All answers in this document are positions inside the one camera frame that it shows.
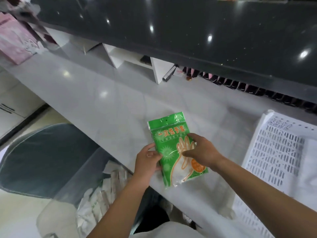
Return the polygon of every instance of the orange circle label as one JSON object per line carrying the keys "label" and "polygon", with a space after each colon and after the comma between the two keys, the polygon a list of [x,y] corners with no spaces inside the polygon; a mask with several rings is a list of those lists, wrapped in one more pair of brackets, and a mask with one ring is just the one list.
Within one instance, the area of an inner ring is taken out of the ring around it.
{"label": "orange circle label", "polygon": [[199,164],[196,160],[192,159],[192,167],[194,169],[194,171],[201,173],[206,169],[206,166],[202,166],[201,164]]}

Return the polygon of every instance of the white countertop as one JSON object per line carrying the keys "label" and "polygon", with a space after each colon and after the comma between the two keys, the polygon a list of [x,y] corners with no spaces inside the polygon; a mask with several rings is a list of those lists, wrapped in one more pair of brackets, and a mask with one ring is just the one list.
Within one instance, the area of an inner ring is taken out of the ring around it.
{"label": "white countertop", "polygon": [[[205,136],[223,155],[240,164],[256,120],[264,111],[273,109],[317,123],[316,116],[302,110],[200,77],[188,82],[173,76],[157,85],[150,69],[124,63],[116,70],[102,58],[101,49],[84,55],[67,44],[63,50],[35,55],[6,68],[132,171],[136,154],[153,142],[146,122],[175,112],[183,111],[191,132]],[[237,233],[243,229],[239,223],[216,212],[228,188],[218,174],[210,171],[165,189],[158,172],[151,187],[215,237],[246,237]]]}

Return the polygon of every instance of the disposable glove package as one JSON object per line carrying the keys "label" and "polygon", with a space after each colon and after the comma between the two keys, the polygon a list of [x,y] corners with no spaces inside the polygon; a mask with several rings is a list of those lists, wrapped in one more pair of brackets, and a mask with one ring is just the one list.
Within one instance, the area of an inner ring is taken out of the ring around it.
{"label": "disposable glove package", "polygon": [[149,121],[148,126],[156,150],[163,155],[160,164],[166,187],[177,186],[208,172],[208,169],[196,160],[182,155],[183,151],[195,147],[192,138],[187,136],[189,129],[183,112]]}

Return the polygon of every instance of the pink bag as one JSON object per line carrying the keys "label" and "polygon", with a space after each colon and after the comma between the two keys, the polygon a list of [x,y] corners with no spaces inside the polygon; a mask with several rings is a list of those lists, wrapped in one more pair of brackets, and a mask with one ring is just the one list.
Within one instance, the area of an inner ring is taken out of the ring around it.
{"label": "pink bag", "polygon": [[21,64],[38,48],[37,40],[12,15],[0,15],[0,51],[9,60]]}

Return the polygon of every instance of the person's left arm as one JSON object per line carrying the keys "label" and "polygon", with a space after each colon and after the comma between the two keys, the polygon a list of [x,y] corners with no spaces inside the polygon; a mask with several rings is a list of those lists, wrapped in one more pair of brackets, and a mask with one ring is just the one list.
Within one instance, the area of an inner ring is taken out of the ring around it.
{"label": "person's left arm", "polygon": [[132,179],[87,238],[129,237],[142,196],[162,158],[156,151],[149,151],[154,146],[148,144],[137,154]]}

